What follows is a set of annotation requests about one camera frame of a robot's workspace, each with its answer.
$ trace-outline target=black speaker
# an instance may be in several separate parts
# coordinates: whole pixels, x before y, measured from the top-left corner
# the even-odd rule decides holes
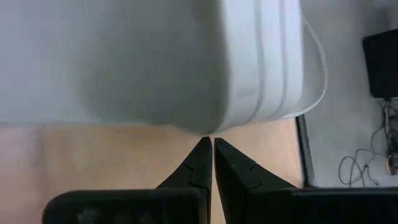
[[[371,94],[398,97],[398,29],[363,39]]]

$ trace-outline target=cable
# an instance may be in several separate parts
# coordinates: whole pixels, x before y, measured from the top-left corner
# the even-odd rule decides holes
[[[397,99],[386,99],[384,101],[381,101],[379,106],[381,107],[381,125],[378,130],[376,130],[372,136],[371,136],[371,149],[357,149],[355,150],[355,156],[345,156],[342,158],[340,161],[339,167],[338,167],[338,178],[340,182],[344,185],[348,185],[351,187],[353,184],[357,183],[358,181],[362,181],[363,187],[366,187],[365,180],[364,180],[364,174],[366,173],[368,175],[369,180],[373,182],[374,185],[379,186],[379,182],[376,179],[373,179],[370,175],[369,171],[369,164],[374,160],[376,156],[383,156],[387,157],[387,170],[389,170],[389,158],[391,157],[391,153],[394,152],[394,150],[397,150],[398,147],[398,125],[397,127],[393,127],[391,125],[391,121],[397,122],[398,124],[398,100]],[[381,152],[377,152],[374,149],[374,138],[380,131],[383,130],[384,136],[387,141],[387,153],[383,154]],[[360,152],[368,152],[372,154],[372,158],[368,160],[364,165],[363,168],[358,164],[358,155]],[[349,180],[346,182],[341,178],[341,167],[343,166],[344,162],[347,159],[351,159],[351,167],[349,170]],[[357,168],[359,170],[359,175],[353,178],[353,173],[354,173],[354,168]]]
[[[309,33],[312,36],[312,39],[315,41],[315,44],[318,47],[319,57],[320,57],[320,60],[321,60],[321,63],[322,63],[323,75],[324,75],[325,79],[323,81],[323,91],[322,91],[321,97],[319,97],[319,99],[317,99],[316,102],[312,103],[312,105],[309,106],[307,109],[305,109],[303,111],[299,111],[299,112],[293,113],[293,114],[289,114],[289,117],[300,116],[301,114],[304,114],[304,113],[308,112],[309,110],[311,110],[312,108],[314,108],[322,100],[322,98],[325,96],[326,89],[328,88],[328,82],[329,82],[328,81],[328,79],[329,79],[328,78],[329,77],[328,72],[329,71],[328,71],[328,67],[327,67],[327,64],[326,64],[326,54],[325,54],[325,51],[323,49],[322,43],[320,42],[317,34],[315,33],[314,29],[312,28],[312,26],[307,21],[307,19],[305,18],[304,15],[302,15],[302,21],[303,21],[303,24],[307,27]]]

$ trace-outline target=black cable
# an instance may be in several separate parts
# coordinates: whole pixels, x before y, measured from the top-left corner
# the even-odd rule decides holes
[[[397,99],[386,99],[382,102],[380,102],[379,106],[381,107],[381,125],[380,128],[375,131],[372,136],[371,136],[371,149],[357,149],[355,150],[355,156],[345,156],[342,158],[340,161],[339,167],[338,167],[338,178],[340,182],[344,185],[348,185],[351,187],[353,184],[357,183],[358,181],[362,181],[363,187],[366,187],[365,180],[364,180],[364,174],[366,173],[368,175],[369,180],[373,182],[374,185],[379,186],[379,182],[376,179],[373,179],[370,175],[369,171],[369,164],[374,160],[376,156],[385,156],[388,157],[389,154],[393,150],[396,150],[396,147],[398,146],[398,129],[396,127],[393,127],[391,125],[391,121],[398,122],[398,100]],[[374,138],[376,135],[383,130],[384,136],[387,141],[387,154],[383,154],[381,152],[377,152],[374,149],[373,143],[374,143]],[[360,152],[369,152],[372,154],[372,158],[368,160],[364,165],[363,168],[358,164],[357,159],[358,155]],[[349,180],[345,182],[341,178],[341,167],[343,166],[343,163],[345,160],[351,159],[351,167],[349,170]],[[353,178],[353,173],[354,173],[354,168],[357,168],[359,170],[359,175],[355,178]]]

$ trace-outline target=wooden floor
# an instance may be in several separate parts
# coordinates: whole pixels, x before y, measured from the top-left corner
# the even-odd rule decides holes
[[[294,120],[255,124],[217,136],[301,187]],[[154,188],[199,139],[168,126],[1,128],[0,223],[40,223],[46,203],[68,190]],[[215,184],[212,223],[219,224],[224,217]]]

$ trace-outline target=white cable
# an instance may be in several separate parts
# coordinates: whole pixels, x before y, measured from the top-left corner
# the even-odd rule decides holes
[[[319,41],[319,38],[318,38],[317,34],[313,30],[313,28],[310,25],[310,23],[306,20],[304,15],[302,15],[302,20],[303,20],[303,23],[305,24],[305,26],[307,26],[308,31],[310,32],[312,38],[314,39],[314,41],[315,41],[315,43],[316,43],[316,45],[318,47],[318,51],[319,51],[320,59],[321,59],[321,63],[322,63],[322,68],[323,68],[323,75],[325,76],[325,80],[324,80],[324,83],[323,83],[323,92],[322,92],[321,97],[319,97],[319,99],[315,103],[313,103],[311,106],[309,106],[308,108],[306,108],[303,111],[299,111],[299,112],[295,112],[295,113],[292,113],[292,114],[288,114],[284,118],[293,118],[293,117],[296,117],[296,116],[300,116],[300,115],[308,112],[312,108],[314,108],[322,100],[322,98],[325,96],[326,89],[328,88],[328,76],[329,76],[329,74],[328,74],[328,68],[326,66],[325,51],[323,50],[323,46],[322,46],[321,42]]]
[[[322,61],[323,74],[324,74],[324,76],[325,76],[325,81],[324,81],[324,84],[323,84],[323,93],[322,93],[322,96],[319,98],[319,100],[314,104],[314,106],[315,106],[315,105],[317,105],[317,104],[319,103],[319,101],[321,101],[322,98],[325,96],[326,89],[328,88],[328,76],[329,76],[329,74],[328,74],[328,67],[327,67],[327,65],[326,65],[326,55],[325,55],[325,51],[323,50],[322,43],[319,41],[319,38],[318,38],[317,34],[315,33],[315,31],[313,30],[312,26],[311,26],[310,23],[307,21],[307,19],[305,18],[304,15],[302,15],[302,20],[303,20],[303,23],[307,26],[308,31],[310,31],[312,38],[314,39],[315,43],[316,43],[317,46],[318,46],[320,58],[321,58],[321,61]]]

